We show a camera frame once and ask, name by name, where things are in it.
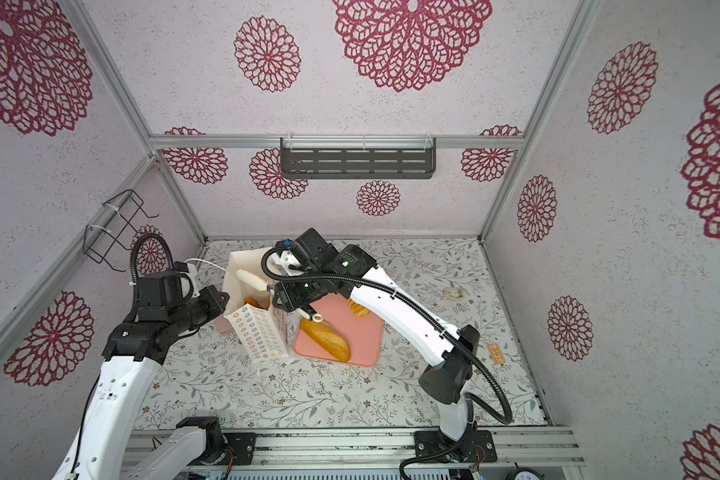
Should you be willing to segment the long golden baguette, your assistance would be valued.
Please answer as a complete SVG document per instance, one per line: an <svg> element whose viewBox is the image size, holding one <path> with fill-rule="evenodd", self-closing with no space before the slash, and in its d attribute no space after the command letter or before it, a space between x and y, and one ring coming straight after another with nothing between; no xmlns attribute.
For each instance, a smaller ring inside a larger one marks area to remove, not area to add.
<svg viewBox="0 0 720 480"><path fill-rule="evenodd" d="M323 350L340 362L348 362L351 349L348 342L327 322L314 322L303 318L300 330Z"/></svg>

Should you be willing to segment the pale turnover pastry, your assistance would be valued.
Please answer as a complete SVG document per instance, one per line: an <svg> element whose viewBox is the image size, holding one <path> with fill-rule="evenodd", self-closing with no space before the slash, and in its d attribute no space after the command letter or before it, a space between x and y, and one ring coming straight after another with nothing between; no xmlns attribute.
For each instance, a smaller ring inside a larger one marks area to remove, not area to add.
<svg viewBox="0 0 720 480"><path fill-rule="evenodd" d="M247 296L244 298L244 303L255 308L266 310L269 304L266 301L259 301L255 297Z"/></svg>

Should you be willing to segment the dark grey wall shelf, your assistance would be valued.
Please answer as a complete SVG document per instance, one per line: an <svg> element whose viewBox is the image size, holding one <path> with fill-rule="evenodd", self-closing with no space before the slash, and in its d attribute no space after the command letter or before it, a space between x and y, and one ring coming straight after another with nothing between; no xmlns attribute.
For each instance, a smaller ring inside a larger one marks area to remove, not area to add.
<svg viewBox="0 0 720 480"><path fill-rule="evenodd" d="M280 170L289 180L426 180L436 170L436 140L305 141L282 138Z"/></svg>

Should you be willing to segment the pink plastic tray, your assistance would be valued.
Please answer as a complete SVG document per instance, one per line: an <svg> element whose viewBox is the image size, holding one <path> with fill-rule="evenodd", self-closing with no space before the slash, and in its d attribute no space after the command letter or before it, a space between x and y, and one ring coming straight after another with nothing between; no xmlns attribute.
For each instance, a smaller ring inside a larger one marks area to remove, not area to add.
<svg viewBox="0 0 720 480"><path fill-rule="evenodd" d="M356 317L347 304L348 300L339 294L329 294L315 302L313 308L348 342L351 358L341 363L372 367L380 354L383 320L371 312L365 317ZM300 324L293 348L302 357L340 362L302 332Z"/></svg>

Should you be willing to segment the black round gauge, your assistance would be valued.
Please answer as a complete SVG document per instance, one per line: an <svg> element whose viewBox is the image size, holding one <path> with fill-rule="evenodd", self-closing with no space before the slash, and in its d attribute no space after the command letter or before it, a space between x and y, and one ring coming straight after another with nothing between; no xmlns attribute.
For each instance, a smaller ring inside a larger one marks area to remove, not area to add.
<svg viewBox="0 0 720 480"><path fill-rule="evenodd" d="M545 475L539 471L515 463L503 476L504 480L544 480Z"/></svg>

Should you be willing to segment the ridged spiral bread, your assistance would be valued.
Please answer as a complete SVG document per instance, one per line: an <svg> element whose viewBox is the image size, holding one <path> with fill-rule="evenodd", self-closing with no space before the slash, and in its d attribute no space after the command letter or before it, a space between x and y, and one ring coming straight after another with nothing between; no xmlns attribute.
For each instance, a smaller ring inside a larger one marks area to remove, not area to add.
<svg viewBox="0 0 720 480"><path fill-rule="evenodd" d="M354 302L353 300L348 300L347 304L352 311L352 313L359 318L365 317L370 314L370 310L366 307Z"/></svg>

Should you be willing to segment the white printed paper bag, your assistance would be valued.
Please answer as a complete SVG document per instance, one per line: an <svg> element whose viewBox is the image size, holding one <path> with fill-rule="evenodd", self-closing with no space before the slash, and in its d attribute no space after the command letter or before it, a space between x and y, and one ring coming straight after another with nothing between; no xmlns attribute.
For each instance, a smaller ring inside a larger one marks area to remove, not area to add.
<svg viewBox="0 0 720 480"><path fill-rule="evenodd" d="M290 354L287 315L273 306L269 290L256 291L240 282L235 274L237 269L245 269L269 284L270 278L263 273L260 265L266 251L267 248L233 251L226 266L205 259L188 259L192 273L196 273L201 265L216 268L224 273L220 290L227 293L230 299L221 316L230 322L232 330L229 333L235 333L252 361L269 361L288 357ZM244 303L244 298L247 296L266 301L269 307L263 310L247 305Z"/></svg>

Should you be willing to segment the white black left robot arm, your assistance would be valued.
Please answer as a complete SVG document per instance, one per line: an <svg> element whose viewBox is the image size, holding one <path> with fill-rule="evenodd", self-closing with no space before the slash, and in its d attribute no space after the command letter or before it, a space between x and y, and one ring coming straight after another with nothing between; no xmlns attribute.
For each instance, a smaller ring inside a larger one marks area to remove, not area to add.
<svg viewBox="0 0 720 480"><path fill-rule="evenodd" d="M132 309L111 332L100 373L56 479L117 479L149 387L170 348L225 312L230 296L197 288L184 263L135 276Z"/></svg>

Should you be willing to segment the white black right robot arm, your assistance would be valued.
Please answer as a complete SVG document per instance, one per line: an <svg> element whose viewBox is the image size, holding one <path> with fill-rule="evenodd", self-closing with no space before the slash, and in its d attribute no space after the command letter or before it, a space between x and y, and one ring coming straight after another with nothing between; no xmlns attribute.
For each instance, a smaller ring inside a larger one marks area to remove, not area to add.
<svg viewBox="0 0 720 480"><path fill-rule="evenodd" d="M283 240L260 260L273 281L274 306L318 322L328 316L314 303L340 295L368 309L413 345L428 364L419 379L421 388L438 403L440 433L453 441L468 430L473 413L463 398L472 376L469 357L476 351L477 331L463 337L446 322L400 288L376 259L357 245L337 250L313 228L295 240Z"/></svg>

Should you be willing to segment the pink object behind bag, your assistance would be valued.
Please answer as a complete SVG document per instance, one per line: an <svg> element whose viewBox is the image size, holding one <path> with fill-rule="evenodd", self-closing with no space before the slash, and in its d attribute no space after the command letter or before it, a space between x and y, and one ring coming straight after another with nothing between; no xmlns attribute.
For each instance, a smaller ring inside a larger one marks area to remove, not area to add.
<svg viewBox="0 0 720 480"><path fill-rule="evenodd" d="M223 316L219 316L214 320L215 330L220 335L226 335L232 330L230 322Z"/></svg>

